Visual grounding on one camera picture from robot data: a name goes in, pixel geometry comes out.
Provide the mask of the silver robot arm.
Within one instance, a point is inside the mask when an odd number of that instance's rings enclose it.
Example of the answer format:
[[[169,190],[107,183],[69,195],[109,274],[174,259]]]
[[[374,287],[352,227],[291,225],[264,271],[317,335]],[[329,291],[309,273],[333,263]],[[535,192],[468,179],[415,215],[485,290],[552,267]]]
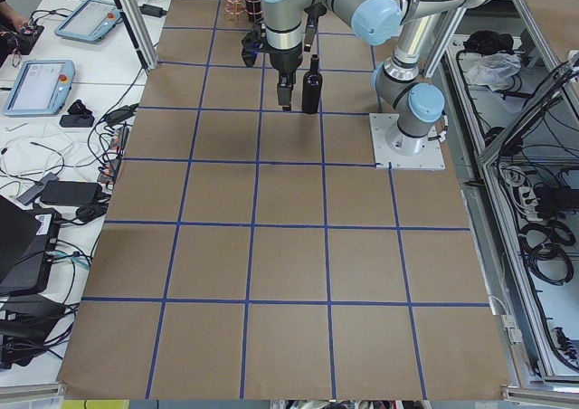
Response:
[[[393,54],[377,69],[375,91],[398,114],[394,134],[403,141],[424,140],[441,117],[444,98],[438,88],[417,82],[423,46],[440,15],[470,9],[489,0],[261,0],[263,48],[278,71],[278,103],[291,107],[295,72],[316,27],[302,27],[306,11],[333,13],[358,38],[377,46],[396,40]]]

